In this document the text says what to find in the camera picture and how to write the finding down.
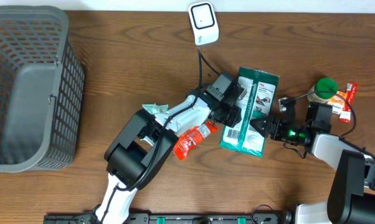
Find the white green packet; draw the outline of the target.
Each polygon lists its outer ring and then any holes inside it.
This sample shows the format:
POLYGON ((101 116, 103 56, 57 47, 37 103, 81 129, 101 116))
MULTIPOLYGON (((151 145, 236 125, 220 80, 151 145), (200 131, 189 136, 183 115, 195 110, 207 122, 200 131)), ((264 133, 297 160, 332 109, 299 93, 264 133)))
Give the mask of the white green packet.
POLYGON ((233 128, 226 126, 219 146, 231 151, 262 157, 265 138, 256 122, 262 122, 272 111, 279 76, 254 69, 239 68, 238 82, 246 91, 236 105, 242 109, 242 120, 233 128))

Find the small orange box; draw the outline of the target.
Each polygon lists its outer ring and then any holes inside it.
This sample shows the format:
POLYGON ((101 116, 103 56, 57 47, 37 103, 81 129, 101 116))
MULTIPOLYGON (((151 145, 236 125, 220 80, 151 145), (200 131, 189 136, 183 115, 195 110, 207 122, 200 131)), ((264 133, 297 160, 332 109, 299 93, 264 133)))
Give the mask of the small orange box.
POLYGON ((345 99, 347 98, 347 93, 343 91, 337 91, 336 95, 333 95, 327 102, 328 105, 331 105, 332 113, 341 114, 345 106, 345 99))

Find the green lid spice jar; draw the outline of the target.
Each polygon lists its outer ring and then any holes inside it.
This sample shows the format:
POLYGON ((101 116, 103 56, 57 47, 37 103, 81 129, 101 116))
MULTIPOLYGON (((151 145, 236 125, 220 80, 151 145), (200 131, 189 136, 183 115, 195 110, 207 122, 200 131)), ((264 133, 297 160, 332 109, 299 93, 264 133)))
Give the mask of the green lid spice jar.
POLYGON ((338 91, 338 84, 331 78, 319 79, 308 91, 308 101, 327 103, 338 91))

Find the red snack packet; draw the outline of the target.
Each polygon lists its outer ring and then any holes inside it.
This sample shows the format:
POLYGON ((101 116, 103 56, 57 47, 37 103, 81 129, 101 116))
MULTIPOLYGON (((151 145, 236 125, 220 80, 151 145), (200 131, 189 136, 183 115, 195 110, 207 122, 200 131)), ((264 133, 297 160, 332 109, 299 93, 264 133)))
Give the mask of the red snack packet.
POLYGON ((173 147, 173 152, 179 160, 183 160, 192 149, 217 130, 218 127, 211 120, 204 122, 200 126, 188 129, 180 135, 176 145, 173 147))

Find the teal packet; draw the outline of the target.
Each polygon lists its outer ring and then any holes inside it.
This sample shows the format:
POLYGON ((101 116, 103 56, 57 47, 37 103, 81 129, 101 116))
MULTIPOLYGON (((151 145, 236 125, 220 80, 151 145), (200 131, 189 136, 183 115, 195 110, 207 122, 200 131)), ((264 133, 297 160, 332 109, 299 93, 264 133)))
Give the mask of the teal packet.
POLYGON ((168 105, 157 105, 156 103, 143 104, 142 107, 150 114, 165 113, 168 110, 168 105))

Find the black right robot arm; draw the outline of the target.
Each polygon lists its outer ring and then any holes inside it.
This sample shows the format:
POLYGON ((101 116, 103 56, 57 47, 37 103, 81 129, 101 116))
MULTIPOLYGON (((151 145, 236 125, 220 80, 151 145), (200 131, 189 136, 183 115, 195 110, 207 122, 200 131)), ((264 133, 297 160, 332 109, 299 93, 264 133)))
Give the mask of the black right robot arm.
POLYGON ((291 150, 304 147, 300 156, 315 156, 335 170, 328 199, 314 204, 300 204, 284 214, 253 214, 254 223, 375 223, 375 155, 345 138, 330 134, 332 107, 311 102, 306 123, 293 123, 295 104, 280 100, 290 113, 288 120, 272 115, 250 120, 263 138, 280 141, 291 150))

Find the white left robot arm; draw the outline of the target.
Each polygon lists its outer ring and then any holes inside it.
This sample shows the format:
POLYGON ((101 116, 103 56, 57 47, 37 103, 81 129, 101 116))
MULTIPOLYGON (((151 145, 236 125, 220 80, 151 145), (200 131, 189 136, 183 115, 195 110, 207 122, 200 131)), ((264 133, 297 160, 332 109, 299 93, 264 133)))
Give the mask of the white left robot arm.
POLYGON ((137 111, 105 152, 108 187, 94 223, 123 223, 135 194, 155 177, 180 135, 207 120, 233 128, 242 119, 236 103, 245 94, 238 80, 222 73, 163 113, 137 111))

